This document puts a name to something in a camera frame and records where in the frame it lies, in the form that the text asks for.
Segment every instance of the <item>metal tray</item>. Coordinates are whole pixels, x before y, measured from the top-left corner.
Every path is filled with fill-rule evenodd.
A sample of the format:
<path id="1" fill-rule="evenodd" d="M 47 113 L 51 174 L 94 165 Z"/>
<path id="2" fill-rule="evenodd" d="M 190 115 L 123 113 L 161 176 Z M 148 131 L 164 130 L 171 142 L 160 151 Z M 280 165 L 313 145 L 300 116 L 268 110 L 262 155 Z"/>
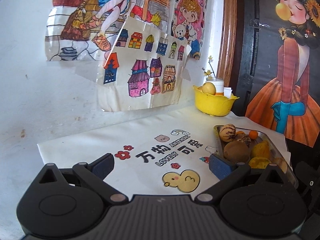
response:
<path id="1" fill-rule="evenodd" d="M 220 132 L 220 129 L 223 127 L 223 125 L 216 125 L 213 130 L 214 130 L 214 135 L 215 135 L 215 138 L 217 140 L 217 146 L 218 146 L 218 155 L 220 157 L 223 158 L 223 149 L 224 147 L 227 145 L 226 142 L 222 141 L 220 139 L 220 136 L 219 136 L 219 132 Z M 244 129 L 244 128 L 239 128 L 239 127 L 236 127 L 236 132 L 237 131 L 243 131 L 245 132 L 246 134 L 249 134 L 249 132 L 251 130 L 248 130 L 248 129 Z M 273 142 L 270 140 L 270 138 L 268 137 L 268 135 L 266 135 L 265 133 L 263 132 L 260 132 L 260 131 L 257 131 L 258 132 L 258 138 L 255 139 L 255 140 L 251 140 L 251 145 L 250 145 L 250 151 L 251 149 L 258 143 L 266 140 L 269 142 L 269 149 L 273 155 L 274 158 L 281 158 L 284 160 L 283 156 L 281 155 L 281 153 L 279 152 L 279 150 L 276 148 L 276 146 L 273 144 Z M 288 166 L 288 169 L 287 169 L 287 172 L 285 173 L 289 179 L 289 181 L 293 184 L 293 186 L 295 188 L 298 188 L 298 180 L 296 178 L 296 176 L 294 175 L 291 167 L 287 164 Z"/>

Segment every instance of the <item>white wall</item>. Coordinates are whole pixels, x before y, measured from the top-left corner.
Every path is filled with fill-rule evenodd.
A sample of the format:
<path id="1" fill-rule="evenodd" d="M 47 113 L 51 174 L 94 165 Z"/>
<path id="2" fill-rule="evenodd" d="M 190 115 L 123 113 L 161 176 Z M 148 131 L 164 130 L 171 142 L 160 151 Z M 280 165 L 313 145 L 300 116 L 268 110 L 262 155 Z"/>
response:
<path id="1" fill-rule="evenodd" d="M 15 209 L 43 166 L 36 143 L 193 104 L 191 84 L 184 81 L 178 105 L 119 113 L 101 111 L 93 82 L 97 72 L 94 61 L 45 61 L 45 26 L 51 7 L 52 0 L 0 0 L 1 240 L 23 235 Z M 187 63 L 195 80 L 201 80 L 200 69 L 209 55 L 214 58 L 216 71 L 222 10 L 223 0 L 209 0 L 202 58 Z"/>

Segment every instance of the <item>straw hat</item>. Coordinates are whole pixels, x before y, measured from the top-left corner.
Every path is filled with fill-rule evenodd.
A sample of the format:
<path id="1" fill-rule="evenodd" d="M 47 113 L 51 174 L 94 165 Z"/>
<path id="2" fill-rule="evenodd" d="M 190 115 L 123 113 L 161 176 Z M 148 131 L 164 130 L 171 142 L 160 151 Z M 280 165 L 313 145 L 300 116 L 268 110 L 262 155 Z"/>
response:
<path id="1" fill-rule="evenodd" d="M 320 27 L 320 6 L 316 0 L 305 0 L 304 6 L 311 19 Z"/>

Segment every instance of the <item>white tablecloth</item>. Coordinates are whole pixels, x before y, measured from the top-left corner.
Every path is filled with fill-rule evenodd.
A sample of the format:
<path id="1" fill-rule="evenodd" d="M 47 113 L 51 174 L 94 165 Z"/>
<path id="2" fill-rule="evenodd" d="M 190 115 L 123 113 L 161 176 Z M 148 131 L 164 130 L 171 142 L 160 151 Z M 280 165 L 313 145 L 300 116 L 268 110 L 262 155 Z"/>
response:
<path id="1" fill-rule="evenodd" d="M 284 135 L 233 113 L 213 117 L 194 106 L 39 143 L 38 148 L 44 163 L 56 163 L 58 168 L 91 163 L 112 153 L 115 168 L 104 181 L 129 198 L 134 194 L 194 198 L 219 181 L 206 157 L 217 150 L 213 127 L 228 123 L 266 133 L 290 162 Z M 143 152 L 146 158 L 139 156 Z"/>

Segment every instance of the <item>yellow plastic basket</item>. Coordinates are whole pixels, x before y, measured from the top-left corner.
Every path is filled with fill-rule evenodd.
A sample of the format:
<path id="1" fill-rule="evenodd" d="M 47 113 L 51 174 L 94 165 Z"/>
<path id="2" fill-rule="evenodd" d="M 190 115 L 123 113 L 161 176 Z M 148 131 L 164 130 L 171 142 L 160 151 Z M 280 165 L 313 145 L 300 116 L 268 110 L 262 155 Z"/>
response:
<path id="1" fill-rule="evenodd" d="M 231 98 L 228 99 L 225 96 L 213 96 L 205 94 L 193 86 L 195 91 L 195 105 L 201 112 L 215 116 L 225 116 L 230 113 L 233 103 L 238 97 L 231 94 Z"/>

